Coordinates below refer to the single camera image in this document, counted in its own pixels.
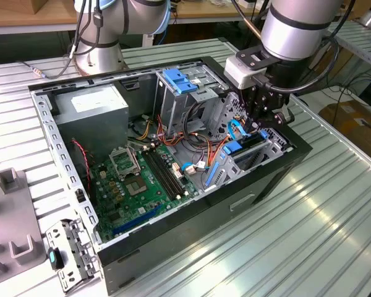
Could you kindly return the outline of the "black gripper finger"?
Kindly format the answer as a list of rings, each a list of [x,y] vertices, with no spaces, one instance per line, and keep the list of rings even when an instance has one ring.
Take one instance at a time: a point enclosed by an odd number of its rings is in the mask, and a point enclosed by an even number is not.
[[[284,104],[276,110],[262,111],[253,122],[260,129],[281,129],[294,121],[294,114]]]
[[[239,101],[242,105],[242,108],[244,109],[244,114],[245,114],[245,116],[244,116],[244,120],[245,120],[244,129],[247,133],[251,134],[252,131],[254,130],[254,128],[252,127],[252,120],[249,117],[249,108],[248,108],[248,105],[247,105],[247,101],[243,96],[243,91],[242,90],[238,91],[238,95],[239,95]]]

